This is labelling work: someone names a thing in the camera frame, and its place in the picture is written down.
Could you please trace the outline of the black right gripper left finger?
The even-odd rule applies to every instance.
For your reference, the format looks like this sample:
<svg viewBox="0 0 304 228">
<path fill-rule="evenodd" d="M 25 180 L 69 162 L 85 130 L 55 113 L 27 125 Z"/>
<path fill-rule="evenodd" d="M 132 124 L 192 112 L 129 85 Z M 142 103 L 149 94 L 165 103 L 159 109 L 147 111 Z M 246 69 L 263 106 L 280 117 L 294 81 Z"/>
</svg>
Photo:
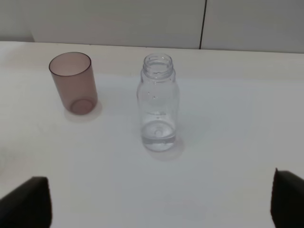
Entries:
<svg viewBox="0 0 304 228">
<path fill-rule="evenodd" d="M 32 177 L 0 199 L 2 228 L 49 228 L 52 202 L 48 178 Z"/>
</svg>

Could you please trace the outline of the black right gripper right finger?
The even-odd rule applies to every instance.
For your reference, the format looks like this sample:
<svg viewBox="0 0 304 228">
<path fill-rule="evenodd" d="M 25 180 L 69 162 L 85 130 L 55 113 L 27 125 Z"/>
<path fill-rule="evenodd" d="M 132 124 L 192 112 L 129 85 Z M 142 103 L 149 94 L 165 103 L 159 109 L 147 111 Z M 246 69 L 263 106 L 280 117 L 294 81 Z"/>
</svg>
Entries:
<svg viewBox="0 0 304 228">
<path fill-rule="evenodd" d="M 276 228 L 304 226 L 304 180 L 290 171 L 276 170 L 270 213 Z"/>
</svg>

